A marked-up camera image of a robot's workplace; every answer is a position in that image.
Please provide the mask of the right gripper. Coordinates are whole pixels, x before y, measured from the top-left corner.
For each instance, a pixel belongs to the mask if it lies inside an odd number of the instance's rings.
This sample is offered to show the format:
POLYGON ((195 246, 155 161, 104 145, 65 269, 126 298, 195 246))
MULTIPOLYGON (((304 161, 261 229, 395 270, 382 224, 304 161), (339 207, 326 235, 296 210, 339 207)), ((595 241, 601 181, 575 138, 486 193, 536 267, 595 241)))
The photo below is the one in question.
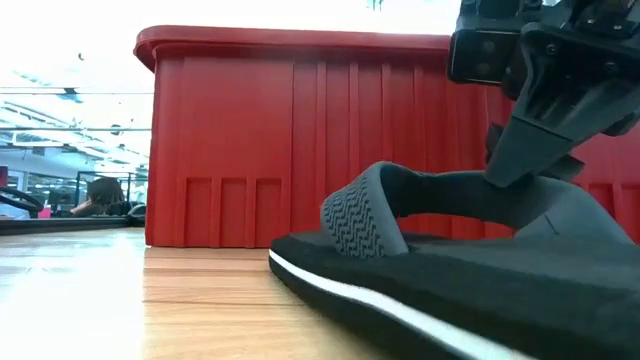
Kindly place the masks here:
POLYGON ((491 124, 485 179, 500 188, 529 176, 572 182, 585 163, 571 145, 622 136, 640 123, 640 0, 558 0, 523 25, 506 126, 491 124))

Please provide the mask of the black flip-flop sandal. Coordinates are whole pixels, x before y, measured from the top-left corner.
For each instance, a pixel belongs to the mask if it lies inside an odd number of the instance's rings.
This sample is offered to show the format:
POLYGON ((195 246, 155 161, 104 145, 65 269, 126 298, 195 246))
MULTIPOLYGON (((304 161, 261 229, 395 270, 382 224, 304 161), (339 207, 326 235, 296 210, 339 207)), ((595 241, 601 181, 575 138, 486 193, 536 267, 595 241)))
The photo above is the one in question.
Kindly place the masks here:
POLYGON ((378 162, 271 271, 402 360, 640 360, 640 246, 587 192, 378 162))

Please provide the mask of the red plastic bin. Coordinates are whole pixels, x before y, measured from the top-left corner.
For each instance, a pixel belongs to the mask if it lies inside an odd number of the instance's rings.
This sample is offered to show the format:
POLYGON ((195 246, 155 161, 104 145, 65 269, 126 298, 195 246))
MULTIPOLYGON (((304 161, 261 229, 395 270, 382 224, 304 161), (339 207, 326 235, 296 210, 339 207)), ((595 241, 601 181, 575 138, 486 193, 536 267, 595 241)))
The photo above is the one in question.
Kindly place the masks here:
MULTIPOLYGON (((458 84, 451 36, 143 30, 135 53, 155 75, 147 242, 270 249, 319 230, 324 200, 378 162, 484 176, 488 128, 517 101, 519 45, 499 85, 458 84)), ((568 183, 640 245, 640 123, 570 154, 585 166, 568 183)))

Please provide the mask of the person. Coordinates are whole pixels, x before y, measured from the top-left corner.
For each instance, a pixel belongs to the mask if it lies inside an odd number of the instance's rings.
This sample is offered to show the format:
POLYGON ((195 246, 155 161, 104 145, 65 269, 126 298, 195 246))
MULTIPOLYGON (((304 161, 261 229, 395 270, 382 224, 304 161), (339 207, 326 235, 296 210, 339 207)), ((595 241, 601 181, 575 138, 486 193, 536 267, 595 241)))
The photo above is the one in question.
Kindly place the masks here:
POLYGON ((102 177, 88 184, 87 200, 71 210, 73 217, 102 215, 112 205, 124 201, 124 193, 118 179, 102 177))

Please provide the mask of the black curved chair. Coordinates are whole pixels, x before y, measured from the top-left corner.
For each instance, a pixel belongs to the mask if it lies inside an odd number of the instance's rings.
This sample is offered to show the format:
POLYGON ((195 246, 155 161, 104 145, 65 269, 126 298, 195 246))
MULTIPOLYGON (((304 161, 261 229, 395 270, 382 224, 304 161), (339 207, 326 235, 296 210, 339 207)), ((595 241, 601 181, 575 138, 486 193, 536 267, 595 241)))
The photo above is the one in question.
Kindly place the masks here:
POLYGON ((37 217, 44 205, 29 194, 10 187, 0 187, 0 203, 25 210, 31 217, 37 217))

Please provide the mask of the black aluminium table frame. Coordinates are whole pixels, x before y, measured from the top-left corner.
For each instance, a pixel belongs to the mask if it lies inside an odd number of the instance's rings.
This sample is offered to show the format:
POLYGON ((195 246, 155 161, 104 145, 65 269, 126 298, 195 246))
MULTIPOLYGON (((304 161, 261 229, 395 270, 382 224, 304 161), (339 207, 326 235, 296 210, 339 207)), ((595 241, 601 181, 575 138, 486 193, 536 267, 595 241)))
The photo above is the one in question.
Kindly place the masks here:
POLYGON ((0 236, 144 227, 143 218, 88 217, 0 220, 0 236))

